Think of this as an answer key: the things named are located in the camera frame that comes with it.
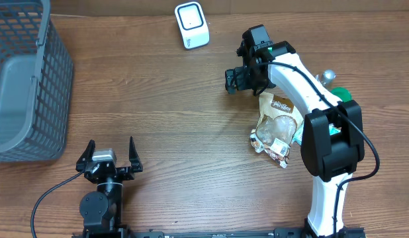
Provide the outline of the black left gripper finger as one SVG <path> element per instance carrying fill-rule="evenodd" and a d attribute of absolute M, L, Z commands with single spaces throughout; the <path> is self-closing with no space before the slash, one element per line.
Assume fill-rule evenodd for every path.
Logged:
<path fill-rule="evenodd" d="M 135 148 L 134 139 L 132 136 L 130 137 L 129 142 L 128 160 L 130 161 L 131 170 L 133 173 L 140 173 L 143 171 L 143 164 Z"/>
<path fill-rule="evenodd" d="M 77 172 L 81 172 L 86 169 L 88 162 L 92 160 L 94 151 L 95 151 L 95 141 L 91 139 L 85 151 L 81 154 L 80 158 L 77 160 L 77 163 L 75 166 L 75 170 Z"/>

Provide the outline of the brown Pantree snack packet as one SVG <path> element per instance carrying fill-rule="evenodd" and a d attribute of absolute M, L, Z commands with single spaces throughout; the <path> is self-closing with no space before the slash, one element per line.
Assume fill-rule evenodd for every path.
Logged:
<path fill-rule="evenodd" d="M 271 93 L 260 94 L 259 113 L 256 135 L 267 145 L 272 145 L 275 139 L 289 145 L 303 123 L 302 114 L 290 99 Z"/>

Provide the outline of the clear plastic container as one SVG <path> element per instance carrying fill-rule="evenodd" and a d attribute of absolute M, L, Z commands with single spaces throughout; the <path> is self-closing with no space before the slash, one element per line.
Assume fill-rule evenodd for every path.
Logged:
<path fill-rule="evenodd" d="M 336 73 L 332 69 L 326 69 L 319 72 L 315 76 L 315 78 L 321 83 L 324 88 L 330 91 L 332 89 L 332 83 L 336 78 Z"/>

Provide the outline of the green lid spice jar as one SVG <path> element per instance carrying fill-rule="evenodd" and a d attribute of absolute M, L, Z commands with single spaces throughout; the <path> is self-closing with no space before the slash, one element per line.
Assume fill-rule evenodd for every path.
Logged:
<path fill-rule="evenodd" d="M 331 93 L 339 97 L 343 102 L 348 102 L 353 99 L 351 93 L 344 87 L 336 87 L 331 90 Z"/>

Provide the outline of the brown white snack wrapper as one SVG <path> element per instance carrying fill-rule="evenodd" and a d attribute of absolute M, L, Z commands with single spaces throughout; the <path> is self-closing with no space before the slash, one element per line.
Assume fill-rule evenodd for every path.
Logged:
<path fill-rule="evenodd" d="M 256 153 L 265 152 L 274 160 L 281 168 L 286 169 L 289 163 L 290 145 L 275 138 L 271 145 L 263 143 L 257 136 L 256 130 L 252 130 L 250 134 L 251 146 Z"/>

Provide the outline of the teal small carton box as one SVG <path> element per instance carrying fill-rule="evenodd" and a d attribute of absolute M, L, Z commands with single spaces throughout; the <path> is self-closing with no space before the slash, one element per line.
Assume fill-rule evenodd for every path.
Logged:
<path fill-rule="evenodd" d="M 341 130 L 339 128 L 335 127 L 334 124 L 329 125 L 329 133 L 330 133 L 331 136 L 335 135 L 335 134 L 338 134 L 340 132 L 341 132 Z"/>

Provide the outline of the teal white snack packet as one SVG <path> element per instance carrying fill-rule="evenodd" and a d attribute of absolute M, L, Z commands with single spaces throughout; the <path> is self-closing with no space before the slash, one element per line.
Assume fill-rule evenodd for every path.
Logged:
<path fill-rule="evenodd" d="M 295 132 L 294 136 L 293 136 L 293 143 L 297 143 L 299 145 L 302 145 L 302 135 L 303 135 L 303 131 L 304 131 L 304 124 L 301 124 L 300 127 L 298 128 L 298 130 Z"/>

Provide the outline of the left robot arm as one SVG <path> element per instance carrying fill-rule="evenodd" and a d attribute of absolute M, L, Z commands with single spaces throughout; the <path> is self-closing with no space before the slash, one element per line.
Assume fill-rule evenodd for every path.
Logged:
<path fill-rule="evenodd" d="M 129 226 L 122 224 L 123 182 L 134 180 L 134 174 L 143 171 L 133 138 L 129 142 L 128 160 L 129 166 L 117 167 L 114 150 L 96 150 L 93 140 L 77 160 L 76 171 L 97 185 L 79 204 L 82 237 L 133 237 Z"/>

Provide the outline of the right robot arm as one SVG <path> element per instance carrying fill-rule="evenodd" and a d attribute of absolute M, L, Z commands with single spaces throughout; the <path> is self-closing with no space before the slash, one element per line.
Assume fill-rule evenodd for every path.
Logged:
<path fill-rule="evenodd" d="M 287 41 L 272 41 L 262 24 L 243 33 L 236 53 L 243 65 L 225 72 L 230 94 L 251 89 L 262 97 L 279 87 L 304 120 L 300 152 L 313 177 L 311 209 L 303 228 L 278 228 L 274 236 L 364 237 L 362 228 L 346 227 L 341 214 L 346 182 L 365 154 L 360 106 L 325 89 L 296 50 Z"/>

